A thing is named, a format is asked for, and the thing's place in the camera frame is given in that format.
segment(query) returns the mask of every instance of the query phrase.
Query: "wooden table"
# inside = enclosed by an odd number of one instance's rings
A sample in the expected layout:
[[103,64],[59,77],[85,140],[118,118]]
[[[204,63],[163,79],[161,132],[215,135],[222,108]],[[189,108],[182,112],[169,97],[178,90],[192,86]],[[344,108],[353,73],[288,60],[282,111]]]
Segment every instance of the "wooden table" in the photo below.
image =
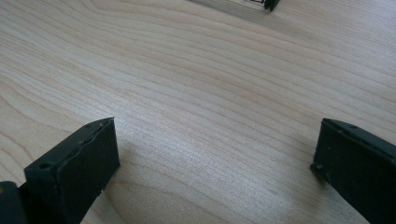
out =
[[[240,16],[248,17],[241,10]],[[396,2],[0,2],[0,180],[115,117],[83,223],[365,223],[310,172],[320,121],[396,144]]]

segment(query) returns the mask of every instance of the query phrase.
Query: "black plastic piece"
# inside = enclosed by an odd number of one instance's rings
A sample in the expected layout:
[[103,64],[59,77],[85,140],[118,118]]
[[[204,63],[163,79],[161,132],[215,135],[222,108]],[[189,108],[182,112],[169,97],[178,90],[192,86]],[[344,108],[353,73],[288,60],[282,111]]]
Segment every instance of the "black plastic piece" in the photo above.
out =
[[0,182],[0,223],[27,223],[17,185],[10,181]]
[[119,166],[114,119],[83,126],[24,169],[26,223],[79,223]]
[[396,146],[354,125],[323,119],[311,169],[370,223],[396,223]]
[[277,6],[277,3],[279,2],[279,0],[249,0],[249,1],[264,4],[264,9],[269,8],[270,11],[273,11]]

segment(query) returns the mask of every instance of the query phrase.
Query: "edge of black object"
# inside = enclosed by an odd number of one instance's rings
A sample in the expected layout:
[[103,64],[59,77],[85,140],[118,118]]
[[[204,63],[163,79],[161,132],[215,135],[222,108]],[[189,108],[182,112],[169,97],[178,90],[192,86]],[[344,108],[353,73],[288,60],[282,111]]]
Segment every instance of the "edge of black object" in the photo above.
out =
[[13,197],[28,222],[19,223],[79,223],[118,167],[114,119],[83,126],[24,169],[26,183]]
[[264,4],[264,9],[268,9],[270,8],[270,11],[274,11],[275,7],[277,6],[277,3],[279,2],[279,0],[249,0],[252,2],[258,2],[258,3],[262,3]]
[[370,223],[396,223],[396,146],[354,125],[323,119],[311,170]]
[[17,185],[0,182],[0,223],[27,223]]

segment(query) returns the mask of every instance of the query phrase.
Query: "wood grain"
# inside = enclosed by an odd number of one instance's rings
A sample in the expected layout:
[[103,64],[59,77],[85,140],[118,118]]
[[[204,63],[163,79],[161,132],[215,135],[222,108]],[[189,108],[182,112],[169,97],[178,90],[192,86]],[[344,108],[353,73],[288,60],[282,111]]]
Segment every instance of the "wood grain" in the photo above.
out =
[[324,117],[396,144],[396,2],[248,13],[0,1],[0,180],[115,117],[121,168],[83,223],[365,223],[308,166]]

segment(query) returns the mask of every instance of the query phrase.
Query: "light wood surface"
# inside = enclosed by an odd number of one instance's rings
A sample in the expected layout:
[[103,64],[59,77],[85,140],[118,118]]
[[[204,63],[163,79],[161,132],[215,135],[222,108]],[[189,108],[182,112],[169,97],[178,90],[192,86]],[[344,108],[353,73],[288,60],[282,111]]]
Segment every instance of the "light wood surface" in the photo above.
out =
[[324,117],[396,144],[396,2],[249,12],[1,0],[0,181],[115,117],[121,168],[83,223],[366,223],[308,166]]

